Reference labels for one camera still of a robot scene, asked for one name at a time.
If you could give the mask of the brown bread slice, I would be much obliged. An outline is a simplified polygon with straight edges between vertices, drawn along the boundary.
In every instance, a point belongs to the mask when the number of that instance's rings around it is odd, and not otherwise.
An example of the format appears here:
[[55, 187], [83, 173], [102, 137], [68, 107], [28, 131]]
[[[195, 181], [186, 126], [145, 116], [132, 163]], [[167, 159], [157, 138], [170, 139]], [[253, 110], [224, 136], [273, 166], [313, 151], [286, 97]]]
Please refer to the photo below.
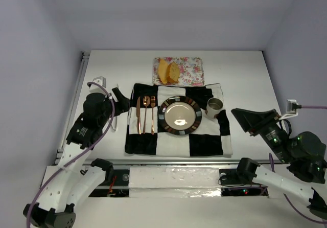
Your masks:
[[169, 83], [178, 83], [180, 76], [180, 70], [178, 65], [175, 62], [172, 62], [168, 65], [166, 79]]

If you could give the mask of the metal tongs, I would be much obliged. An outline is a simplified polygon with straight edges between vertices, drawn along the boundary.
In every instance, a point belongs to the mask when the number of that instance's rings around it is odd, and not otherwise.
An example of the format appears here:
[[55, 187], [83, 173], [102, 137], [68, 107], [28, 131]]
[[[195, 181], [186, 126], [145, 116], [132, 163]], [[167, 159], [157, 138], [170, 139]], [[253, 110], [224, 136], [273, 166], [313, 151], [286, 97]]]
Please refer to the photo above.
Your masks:
[[118, 128], [118, 126], [117, 126], [117, 124], [118, 124], [118, 114], [119, 114], [119, 106], [118, 106], [119, 100], [118, 100], [118, 98], [117, 98], [117, 96], [116, 96], [116, 94], [114, 92], [114, 89], [115, 88], [119, 89], [119, 85], [116, 84], [116, 86], [112, 89], [112, 98], [114, 100], [114, 107], [115, 107], [114, 118], [113, 118], [113, 122], [111, 124], [111, 130], [112, 130], [112, 132], [116, 132], [117, 131], [117, 128]]

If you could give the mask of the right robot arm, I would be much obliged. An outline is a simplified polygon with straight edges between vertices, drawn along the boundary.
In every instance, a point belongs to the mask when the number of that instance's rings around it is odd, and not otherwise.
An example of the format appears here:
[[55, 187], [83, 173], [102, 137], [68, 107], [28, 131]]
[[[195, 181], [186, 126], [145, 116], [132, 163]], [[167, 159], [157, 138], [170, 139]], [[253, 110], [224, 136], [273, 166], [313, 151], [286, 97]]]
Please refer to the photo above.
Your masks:
[[291, 130], [284, 130], [282, 122], [297, 116], [300, 105], [279, 115], [273, 109], [256, 112], [240, 108], [232, 114], [251, 136], [259, 135], [280, 161], [284, 170], [268, 169], [250, 158], [242, 158], [236, 176], [242, 184], [262, 184], [294, 199], [309, 212], [326, 220], [326, 145], [309, 131], [291, 137]]

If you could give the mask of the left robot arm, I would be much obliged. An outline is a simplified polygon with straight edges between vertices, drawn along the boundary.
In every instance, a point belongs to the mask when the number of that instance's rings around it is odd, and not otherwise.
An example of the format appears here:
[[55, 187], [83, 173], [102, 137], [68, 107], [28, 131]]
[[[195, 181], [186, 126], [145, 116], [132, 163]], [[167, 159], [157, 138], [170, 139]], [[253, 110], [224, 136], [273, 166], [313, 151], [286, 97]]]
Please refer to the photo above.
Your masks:
[[112, 181], [113, 164], [104, 159], [95, 159], [89, 170], [81, 171], [113, 119], [129, 110], [130, 100], [117, 87], [110, 93], [103, 86], [98, 87], [100, 92], [86, 96], [83, 111], [68, 133], [56, 171], [25, 206], [27, 227], [73, 227], [77, 208], [97, 186]]

